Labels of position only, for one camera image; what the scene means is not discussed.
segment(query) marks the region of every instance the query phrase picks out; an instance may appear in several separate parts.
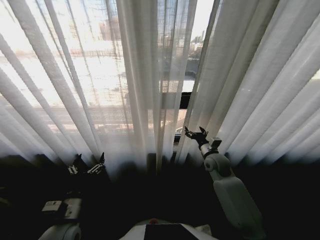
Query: sky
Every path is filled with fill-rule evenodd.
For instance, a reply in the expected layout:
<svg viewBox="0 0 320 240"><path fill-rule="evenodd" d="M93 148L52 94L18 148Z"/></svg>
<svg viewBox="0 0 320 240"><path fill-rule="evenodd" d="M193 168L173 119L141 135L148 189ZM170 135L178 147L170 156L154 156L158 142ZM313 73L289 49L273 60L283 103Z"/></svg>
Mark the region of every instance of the sky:
<svg viewBox="0 0 320 240"><path fill-rule="evenodd" d="M206 33L214 0L198 0L196 4L191 40Z"/></svg>

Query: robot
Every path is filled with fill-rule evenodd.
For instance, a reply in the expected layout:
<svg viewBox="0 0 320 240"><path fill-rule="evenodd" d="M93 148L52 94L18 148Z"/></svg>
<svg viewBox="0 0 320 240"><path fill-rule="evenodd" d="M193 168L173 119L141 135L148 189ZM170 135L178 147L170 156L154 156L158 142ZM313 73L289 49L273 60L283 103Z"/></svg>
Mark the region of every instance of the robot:
<svg viewBox="0 0 320 240"><path fill-rule="evenodd" d="M266 234L262 227L262 216L251 198L244 183L235 176L231 169L231 163L227 157L219 154L218 147L222 142L219 138L213 138L212 144L206 139L208 132L200 128L200 132L192 132L185 127L185 135L198 143L199 150L204 158L204 168L209 172L213 180L213 189L222 206L224 214L228 221L237 228L244 239L263 240ZM81 161L76 160L70 166L71 175L84 172ZM102 154L100 163L92 169L87 170L86 174L99 174L104 169L104 154ZM73 220L65 224L53 225L39 239L40 240L80 240L81 230L77 222L77 213L80 210L81 199L67 198L59 201L64 212L64 219ZM57 209L57 206L51 202L47 202L43 208L45 211ZM135 225L122 240L143 240L143 239L161 239L161 234L168 233L170 236L179 239L201 239L215 240L205 229L199 230L186 224L170 223L162 220L151 219Z"/></svg>

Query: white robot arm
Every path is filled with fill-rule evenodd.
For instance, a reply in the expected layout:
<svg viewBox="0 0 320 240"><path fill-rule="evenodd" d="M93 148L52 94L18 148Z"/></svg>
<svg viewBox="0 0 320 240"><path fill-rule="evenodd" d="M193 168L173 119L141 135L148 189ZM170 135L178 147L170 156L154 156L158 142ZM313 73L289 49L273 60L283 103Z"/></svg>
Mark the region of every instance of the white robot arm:
<svg viewBox="0 0 320 240"><path fill-rule="evenodd" d="M195 139L204 158L205 170L210 173L213 188L229 222L242 233L245 239L262 240L266 234L262 227L262 216L251 198L244 183L235 176L228 158L219 154L219 138L210 145L208 134L202 127L201 132L192 132L185 127L185 135Z"/></svg>

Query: black panel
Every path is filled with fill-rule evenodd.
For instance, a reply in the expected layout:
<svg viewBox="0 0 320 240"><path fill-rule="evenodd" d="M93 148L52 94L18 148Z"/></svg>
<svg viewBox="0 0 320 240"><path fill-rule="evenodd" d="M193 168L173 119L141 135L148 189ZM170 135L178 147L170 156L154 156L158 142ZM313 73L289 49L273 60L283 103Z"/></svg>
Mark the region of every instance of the black panel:
<svg viewBox="0 0 320 240"><path fill-rule="evenodd" d="M145 226L144 240L198 240L181 224L148 224Z"/></svg>
<svg viewBox="0 0 320 240"><path fill-rule="evenodd" d="M181 94L180 109L188 108L190 96L191 96L191 92L183 92Z"/></svg>

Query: sheer white curtain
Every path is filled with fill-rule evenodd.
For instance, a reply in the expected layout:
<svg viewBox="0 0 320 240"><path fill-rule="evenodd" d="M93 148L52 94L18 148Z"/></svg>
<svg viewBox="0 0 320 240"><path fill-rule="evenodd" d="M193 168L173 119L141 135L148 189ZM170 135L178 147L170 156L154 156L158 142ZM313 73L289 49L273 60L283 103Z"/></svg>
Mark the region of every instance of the sheer white curtain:
<svg viewBox="0 0 320 240"><path fill-rule="evenodd" d="M320 1L215 1L185 118L232 164L320 158ZM176 160L197 146L182 138Z"/></svg>
<svg viewBox="0 0 320 240"><path fill-rule="evenodd" d="M0 3L0 157L170 159L196 0Z"/></svg>

